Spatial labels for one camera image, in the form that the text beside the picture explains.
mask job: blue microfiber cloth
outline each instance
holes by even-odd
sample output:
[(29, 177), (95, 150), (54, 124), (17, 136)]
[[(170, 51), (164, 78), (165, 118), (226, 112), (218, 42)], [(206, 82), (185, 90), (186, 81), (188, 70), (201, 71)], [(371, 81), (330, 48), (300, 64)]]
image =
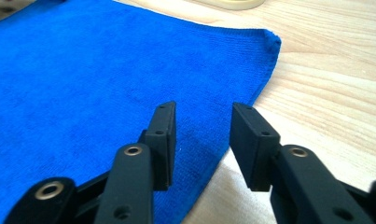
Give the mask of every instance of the blue microfiber cloth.
[(0, 21), (0, 222), (34, 183), (80, 185), (176, 101), (174, 184), (156, 223), (179, 223), (228, 148), (232, 102), (253, 104), (281, 41), (112, 1), (38, 0)]

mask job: wood grain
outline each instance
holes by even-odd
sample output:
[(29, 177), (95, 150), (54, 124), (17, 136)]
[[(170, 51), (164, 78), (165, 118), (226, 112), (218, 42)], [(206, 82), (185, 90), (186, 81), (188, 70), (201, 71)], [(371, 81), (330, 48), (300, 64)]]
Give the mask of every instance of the wood grain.
[[(227, 11), (183, 0), (123, 0), (211, 26), (266, 28), (283, 40), (254, 107), (282, 144), (313, 150), (338, 179), (376, 179), (376, 0), (267, 0)], [(274, 223), (268, 193), (252, 193), (229, 152), (185, 223)]]

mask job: screw hole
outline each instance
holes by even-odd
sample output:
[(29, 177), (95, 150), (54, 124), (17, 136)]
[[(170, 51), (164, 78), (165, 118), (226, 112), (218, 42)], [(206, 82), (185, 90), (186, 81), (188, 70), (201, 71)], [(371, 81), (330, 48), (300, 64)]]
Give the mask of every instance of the screw hole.
[(63, 191), (63, 183), (60, 181), (53, 181), (42, 186), (36, 191), (35, 197), (38, 200), (47, 200), (56, 197)]
[(139, 151), (138, 148), (132, 147), (132, 148), (129, 148), (129, 150), (127, 152), (133, 154), (133, 153), (137, 153), (138, 151)]
[(297, 147), (293, 147), (289, 149), (289, 151), (290, 153), (292, 153), (292, 155), (297, 156), (297, 157), (306, 157), (309, 155), (305, 150), (301, 148), (297, 148)]
[(342, 208), (333, 208), (333, 213), (338, 216), (338, 217), (341, 217), (342, 219), (346, 220), (346, 221), (352, 221), (354, 220), (354, 217), (353, 215), (345, 210), (345, 209), (342, 209)]
[(45, 189), (43, 190), (43, 194), (44, 194), (44, 195), (51, 194), (51, 193), (53, 193), (54, 191), (56, 191), (57, 188), (58, 188), (57, 186), (49, 186), (48, 188), (45, 188)]
[(138, 154), (141, 154), (142, 149), (140, 147), (129, 147), (124, 150), (124, 154), (128, 156), (136, 156)]
[(114, 218), (119, 220), (124, 220), (130, 216), (132, 213), (130, 206), (120, 206), (115, 209)]

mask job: black plastic bracket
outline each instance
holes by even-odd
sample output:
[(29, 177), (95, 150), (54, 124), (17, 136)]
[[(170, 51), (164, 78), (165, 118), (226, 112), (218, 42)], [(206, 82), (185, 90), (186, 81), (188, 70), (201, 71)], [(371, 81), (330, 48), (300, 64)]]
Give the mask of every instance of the black plastic bracket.
[(230, 146), (247, 187), (269, 191), (278, 223), (376, 222), (376, 182), (369, 193), (343, 184), (305, 147), (280, 135), (249, 105), (233, 104)]

